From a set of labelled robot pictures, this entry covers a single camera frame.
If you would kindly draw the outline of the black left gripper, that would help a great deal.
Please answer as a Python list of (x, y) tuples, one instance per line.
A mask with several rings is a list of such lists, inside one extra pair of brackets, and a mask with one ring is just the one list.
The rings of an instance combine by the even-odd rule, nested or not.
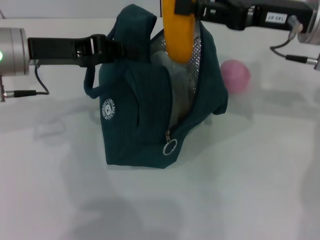
[(102, 34), (84, 38), (29, 37), (29, 59), (35, 65), (75, 65), (89, 68), (119, 59), (147, 61), (145, 51), (137, 46), (113, 40), (103, 42)]

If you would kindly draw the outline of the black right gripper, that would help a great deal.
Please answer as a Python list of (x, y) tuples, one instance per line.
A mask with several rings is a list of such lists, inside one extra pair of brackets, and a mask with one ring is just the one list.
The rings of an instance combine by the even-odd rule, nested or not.
[(305, 31), (313, 16), (309, 4), (295, 0), (175, 0), (174, 13), (197, 17), (200, 8), (201, 21), (225, 25), (235, 31), (248, 27), (290, 31), (291, 16), (297, 18)]

